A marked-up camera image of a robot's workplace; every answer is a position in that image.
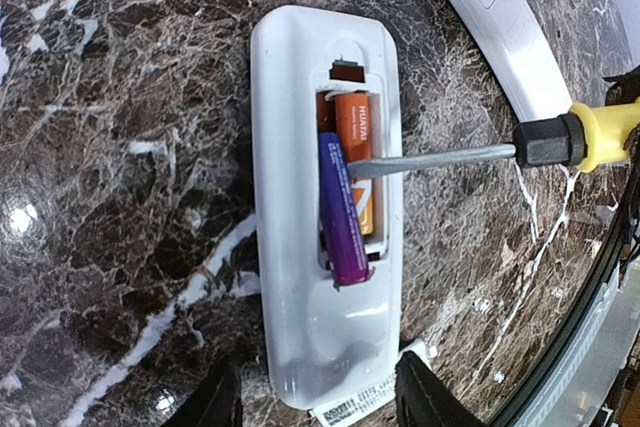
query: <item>yellow screwdriver handle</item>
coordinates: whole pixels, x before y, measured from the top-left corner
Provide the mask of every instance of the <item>yellow screwdriver handle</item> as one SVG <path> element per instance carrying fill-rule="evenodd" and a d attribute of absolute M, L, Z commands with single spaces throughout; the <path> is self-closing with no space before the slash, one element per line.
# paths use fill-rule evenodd
<path fill-rule="evenodd" d="M 587 143 L 587 156 L 578 165 L 580 171 L 589 173 L 600 164 L 630 159 L 625 143 L 631 131 L 640 125 L 640 98 L 633 104 L 596 109 L 573 104 L 569 112 L 582 121 Z"/>

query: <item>label sticker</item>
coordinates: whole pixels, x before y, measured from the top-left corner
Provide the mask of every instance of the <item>label sticker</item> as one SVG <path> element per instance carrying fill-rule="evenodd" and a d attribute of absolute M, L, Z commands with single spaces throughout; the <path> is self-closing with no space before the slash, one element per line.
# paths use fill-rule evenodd
<path fill-rule="evenodd" d="M 423 340 L 416 340 L 402 350 L 398 360 L 408 350 L 415 352 L 425 364 L 429 365 L 427 348 Z M 323 427 L 349 427 L 391 402 L 395 397 L 395 386 L 396 373 L 394 371 L 378 385 L 348 397 L 319 405 L 309 413 L 318 419 Z"/>

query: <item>purple battery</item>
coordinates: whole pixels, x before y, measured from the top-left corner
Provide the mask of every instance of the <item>purple battery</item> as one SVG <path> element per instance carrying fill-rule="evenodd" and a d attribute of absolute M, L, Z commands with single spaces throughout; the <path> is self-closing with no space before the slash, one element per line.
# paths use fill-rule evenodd
<path fill-rule="evenodd" d="M 319 134 L 320 216 L 336 287 L 366 282 L 373 275 L 337 134 Z"/>

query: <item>brown marble surface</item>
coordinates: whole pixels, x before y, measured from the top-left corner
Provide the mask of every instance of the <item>brown marble surface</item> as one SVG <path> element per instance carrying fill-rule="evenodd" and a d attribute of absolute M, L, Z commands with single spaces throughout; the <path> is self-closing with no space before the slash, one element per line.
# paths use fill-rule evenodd
<path fill-rule="evenodd" d="M 601 77 L 630 67 L 615 1 L 528 1 L 572 96 L 601 104 Z M 386 25 L 407 153 L 508 138 L 445 0 L 0 0 L 2 425 L 160 425 L 223 355 L 245 425 L 313 424 L 270 391 L 251 295 L 248 43 L 284 4 Z M 625 176 L 507 161 L 406 176 L 403 337 L 482 418 L 568 307 Z M 361 425 L 394 423 L 389 407 Z"/>

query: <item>metal screwdriver shaft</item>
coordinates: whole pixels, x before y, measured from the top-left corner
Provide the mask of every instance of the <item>metal screwdriver shaft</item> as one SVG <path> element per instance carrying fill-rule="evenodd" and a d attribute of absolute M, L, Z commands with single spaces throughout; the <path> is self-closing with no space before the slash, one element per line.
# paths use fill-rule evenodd
<path fill-rule="evenodd" d="M 515 155 L 515 145 L 497 144 L 450 152 L 361 160 L 351 162 L 347 168 L 354 179 L 376 179 L 399 172 L 432 169 L 452 164 L 470 164 L 484 160 L 508 159 Z"/>

